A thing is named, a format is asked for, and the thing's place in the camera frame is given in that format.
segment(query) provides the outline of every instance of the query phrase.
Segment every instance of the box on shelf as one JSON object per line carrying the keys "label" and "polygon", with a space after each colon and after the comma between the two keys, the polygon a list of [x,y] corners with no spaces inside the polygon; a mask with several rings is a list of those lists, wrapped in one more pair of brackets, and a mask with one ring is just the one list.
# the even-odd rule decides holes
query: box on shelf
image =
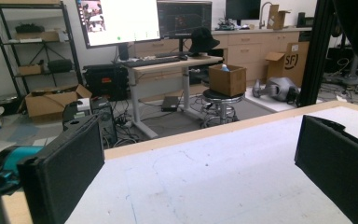
{"label": "box on shelf", "polygon": [[60,41],[60,37],[56,31],[46,31],[40,33],[19,33],[16,34],[16,39],[37,39],[41,38],[44,41]]}
{"label": "box on shelf", "polygon": [[19,66],[19,73],[22,76],[41,74],[43,73],[43,64],[28,64]]}
{"label": "box on shelf", "polygon": [[209,88],[228,96],[246,91],[246,68],[227,65],[229,72],[222,71],[222,64],[209,67]]}
{"label": "box on shelf", "polygon": [[286,13],[290,13],[287,10],[279,11],[279,5],[271,5],[269,7],[267,29],[281,30],[284,26],[284,18]]}
{"label": "box on shelf", "polygon": [[59,4],[61,0],[0,0],[0,4]]}
{"label": "box on shelf", "polygon": [[81,98],[90,98],[92,93],[82,85],[43,88],[25,96],[28,116],[33,122],[62,119],[65,106]]}
{"label": "box on shelf", "polygon": [[301,87],[307,60],[309,42],[287,44],[286,52],[269,52],[267,79],[271,77],[289,77]]}

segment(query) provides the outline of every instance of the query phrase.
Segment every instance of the wall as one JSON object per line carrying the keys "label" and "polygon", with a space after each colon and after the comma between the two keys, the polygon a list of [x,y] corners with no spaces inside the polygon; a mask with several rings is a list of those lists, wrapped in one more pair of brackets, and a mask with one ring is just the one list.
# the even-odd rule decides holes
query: wall
{"label": "wall", "polygon": [[[67,5],[70,21],[74,33],[74,40],[76,43],[77,56],[80,63],[80,67],[89,64],[101,64],[101,63],[110,63],[114,57],[116,56],[117,49],[116,47],[107,47],[102,49],[86,49],[83,35],[80,29],[80,23],[77,18],[76,13],[76,5],[74,0],[63,0],[63,2]],[[217,26],[220,19],[224,17],[224,11],[226,7],[226,1],[224,0],[212,0],[213,2],[213,28]],[[298,12],[306,12],[306,16],[311,17],[314,14],[314,10],[316,7],[317,0],[275,0],[272,1],[273,4],[279,4],[280,9],[282,10],[291,10],[290,14],[286,15],[285,25],[296,25],[297,14]],[[265,7],[263,20],[266,21],[268,18],[269,7]],[[38,14],[26,14],[23,15],[21,13],[16,13],[12,15],[15,18],[15,21],[26,20],[27,18],[31,18],[32,20],[39,20],[41,17],[40,13]],[[57,24],[55,20],[57,19],[57,15],[47,13],[46,17],[48,17],[50,28],[56,28]],[[258,21],[243,21],[242,24],[258,24]],[[73,77],[59,77],[61,79],[71,78]],[[50,77],[32,77],[28,78],[30,88],[35,88],[40,85],[53,85]],[[21,86],[21,91],[25,93],[21,80],[18,79],[19,85]],[[66,82],[70,83],[71,81],[60,81],[60,84],[66,84]],[[0,49],[0,96],[15,93],[15,89],[13,86],[13,82],[10,78],[9,72],[7,70],[7,66],[5,64],[4,57],[2,55],[2,51]]]}

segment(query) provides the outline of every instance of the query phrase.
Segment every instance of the black pole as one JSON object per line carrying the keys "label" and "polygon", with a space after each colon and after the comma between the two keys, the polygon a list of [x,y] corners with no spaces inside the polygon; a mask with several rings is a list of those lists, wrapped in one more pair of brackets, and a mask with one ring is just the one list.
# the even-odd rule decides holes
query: black pole
{"label": "black pole", "polygon": [[310,47],[301,85],[301,93],[296,102],[298,107],[316,104],[324,75],[324,62],[334,23],[333,2],[331,0],[318,0],[314,17],[315,21],[310,37]]}

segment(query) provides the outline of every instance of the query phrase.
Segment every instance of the brown box on stool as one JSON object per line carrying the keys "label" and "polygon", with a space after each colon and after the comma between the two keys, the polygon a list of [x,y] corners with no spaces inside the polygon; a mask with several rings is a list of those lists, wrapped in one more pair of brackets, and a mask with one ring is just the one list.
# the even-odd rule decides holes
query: brown box on stool
{"label": "brown box on stool", "polygon": [[227,96],[244,94],[246,91],[246,68],[227,65],[229,72],[222,71],[222,64],[209,67],[209,88]]}

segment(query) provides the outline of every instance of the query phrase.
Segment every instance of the computer monitor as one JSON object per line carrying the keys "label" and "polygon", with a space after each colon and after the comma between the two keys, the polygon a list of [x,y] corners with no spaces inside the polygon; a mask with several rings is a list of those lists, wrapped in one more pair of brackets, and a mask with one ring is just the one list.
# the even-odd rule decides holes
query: computer monitor
{"label": "computer monitor", "polygon": [[86,48],[160,39],[156,0],[76,0]]}
{"label": "computer monitor", "polygon": [[241,25],[241,20],[258,20],[261,0],[226,0],[226,17]]}
{"label": "computer monitor", "polygon": [[209,1],[157,1],[161,38],[190,38],[200,27],[211,30],[212,2]]}

